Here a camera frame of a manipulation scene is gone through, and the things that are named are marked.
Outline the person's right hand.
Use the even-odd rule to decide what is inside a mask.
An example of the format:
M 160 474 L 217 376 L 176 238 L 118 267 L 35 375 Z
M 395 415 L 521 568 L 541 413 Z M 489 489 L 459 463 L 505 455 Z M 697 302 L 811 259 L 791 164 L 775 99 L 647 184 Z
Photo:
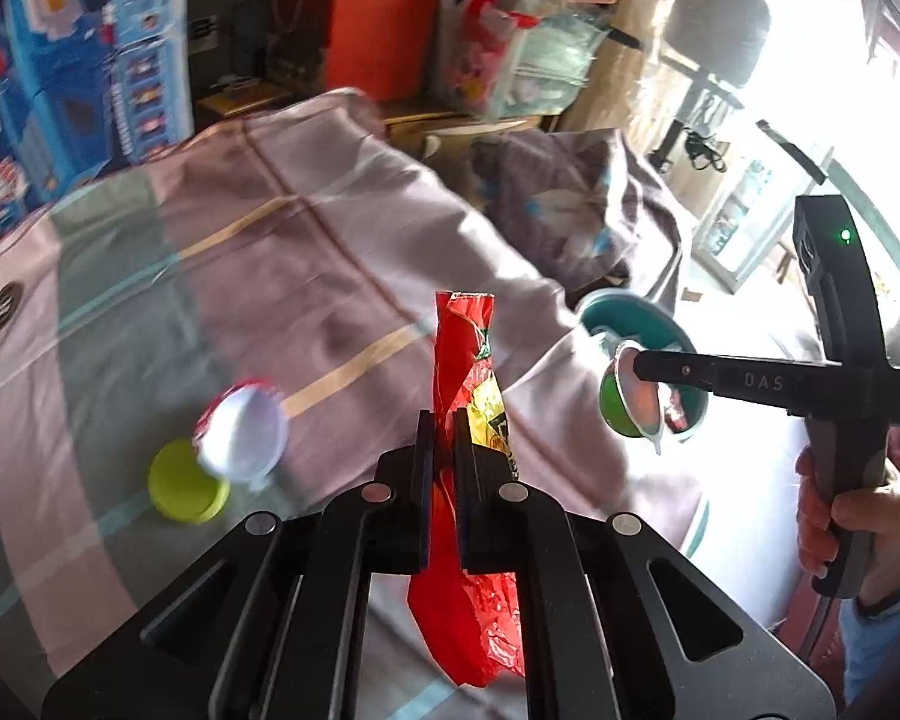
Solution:
M 884 461 L 883 483 L 857 489 L 826 504 L 814 486 L 814 457 L 809 447 L 798 455 L 795 472 L 798 493 L 798 556 L 803 569 L 823 577 L 837 557 L 839 541 L 832 528 L 873 536 L 870 562 L 857 600 L 875 608 L 900 592 L 900 471 L 891 458 Z

